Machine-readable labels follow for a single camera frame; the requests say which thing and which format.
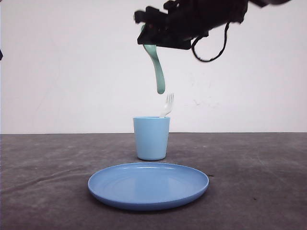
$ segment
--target spoon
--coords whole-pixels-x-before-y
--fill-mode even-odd
[[[153,61],[153,67],[155,71],[155,78],[157,81],[157,92],[158,94],[163,94],[165,91],[165,81],[163,71],[159,62],[159,58],[157,55],[156,45],[143,45],[146,52],[149,54],[150,58]]]

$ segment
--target black cable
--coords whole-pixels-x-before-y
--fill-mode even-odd
[[[194,40],[194,42],[193,42],[192,45],[191,45],[191,48],[192,48],[192,51],[193,51],[194,56],[195,56],[199,61],[202,61],[202,62],[214,61],[214,60],[216,60],[220,55],[222,55],[222,53],[223,53],[224,50],[225,50],[226,43],[227,43],[227,30],[229,29],[229,24],[230,24],[230,22],[227,22],[227,24],[226,24],[226,26],[225,26],[224,46],[223,46],[223,49],[219,52],[219,54],[218,54],[216,57],[213,57],[213,58],[211,58],[210,60],[201,59],[201,58],[200,58],[199,56],[197,56],[197,54],[195,53],[195,45],[196,45],[196,43],[198,43],[198,41],[201,40],[204,36],[198,36],[198,37]]]

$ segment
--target fork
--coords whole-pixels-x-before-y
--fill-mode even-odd
[[[174,94],[169,93],[166,97],[166,103],[164,105],[163,111],[159,117],[165,117],[167,114],[169,114],[173,109],[174,104]]]

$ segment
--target blue plate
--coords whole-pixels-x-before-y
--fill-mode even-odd
[[[117,208],[149,211],[178,207],[200,197],[209,185],[203,172],[177,164],[121,164],[93,174],[88,188],[99,201]]]

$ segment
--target white backdrop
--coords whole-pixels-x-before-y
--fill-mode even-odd
[[[2,1],[1,132],[132,132],[132,117],[159,115],[168,92],[173,132],[307,131],[307,1],[249,4],[212,63],[159,47],[158,95],[133,13],[165,1]],[[199,55],[219,52],[223,30],[199,42]]]

